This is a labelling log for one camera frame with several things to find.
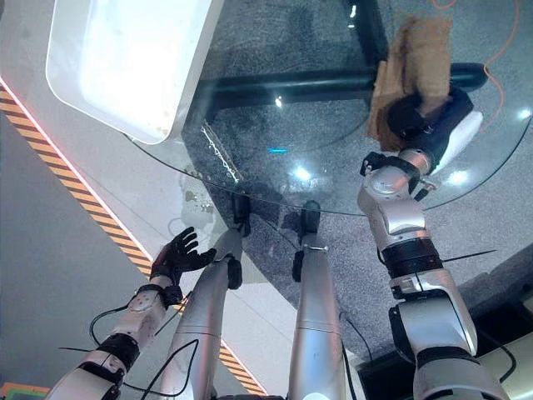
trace yellow and black hazard stripe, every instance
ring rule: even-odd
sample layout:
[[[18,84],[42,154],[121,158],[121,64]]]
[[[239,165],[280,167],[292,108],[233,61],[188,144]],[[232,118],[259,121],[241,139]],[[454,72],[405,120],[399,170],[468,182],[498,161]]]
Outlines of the yellow and black hazard stripe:
[[[0,111],[3,111],[9,122],[26,139],[27,144],[35,150],[100,228],[120,247],[139,271],[149,277],[152,262],[147,253],[133,240],[118,218],[98,199],[87,183],[82,181],[82,177],[72,164],[57,150],[50,138],[37,127],[29,113],[22,107],[23,105],[16,101],[0,82]],[[219,358],[249,393],[267,394],[225,343],[221,344]]]

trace silver robot leg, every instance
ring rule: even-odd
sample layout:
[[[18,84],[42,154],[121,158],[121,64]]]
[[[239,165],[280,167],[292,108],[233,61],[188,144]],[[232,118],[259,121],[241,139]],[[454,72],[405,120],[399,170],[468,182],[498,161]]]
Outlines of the silver robot leg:
[[[211,397],[222,334],[224,299],[228,285],[231,286],[229,275],[235,273],[232,269],[240,268],[241,233],[229,229],[218,239],[215,249],[215,260],[204,269],[189,297],[172,339],[169,357],[195,339],[198,340],[196,351],[194,344],[180,351],[162,376],[161,392],[176,394],[185,385],[191,365],[187,387],[179,397],[165,398],[207,400]]]
[[[301,296],[292,345],[289,400],[343,400],[346,384],[335,288],[327,247],[302,239]]]

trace white plastic container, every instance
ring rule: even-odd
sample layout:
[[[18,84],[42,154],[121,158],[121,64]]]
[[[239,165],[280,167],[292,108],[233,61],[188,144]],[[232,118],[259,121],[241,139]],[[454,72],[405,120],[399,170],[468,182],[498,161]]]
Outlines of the white plastic container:
[[[143,143],[179,133],[223,0],[56,0],[46,76],[62,102]]]

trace round glass tabletop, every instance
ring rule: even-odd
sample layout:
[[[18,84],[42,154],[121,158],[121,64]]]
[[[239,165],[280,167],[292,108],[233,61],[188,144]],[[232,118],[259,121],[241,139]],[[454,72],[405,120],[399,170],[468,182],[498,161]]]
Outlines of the round glass tabletop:
[[[361,214],[361,162],[376,67],[407,13],[453,22],[451,79],[484,122],[473,142],[431,176],[433,208],[486,182],[531,119],[533,59],[519,0],[226,0],[180,133],[136,144],[170,168],[268,202]],[[497,20],[490,7],[499,8]]]

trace black glove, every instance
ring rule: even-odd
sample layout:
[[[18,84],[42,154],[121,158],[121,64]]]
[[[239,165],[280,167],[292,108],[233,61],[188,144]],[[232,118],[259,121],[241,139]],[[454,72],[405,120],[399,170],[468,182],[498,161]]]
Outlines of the black glove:
[[[188,227],[173,238],[154,261],[150,279],[164,275],[172,280],[172,285],[176,286],[180,282],[182,273],[196,271],[210,264],[215,258],[217,250],[212,248],[198,254],[196,250],[193,250],[198,245],[196,240],[193,242],[196,238],[194,227]]]

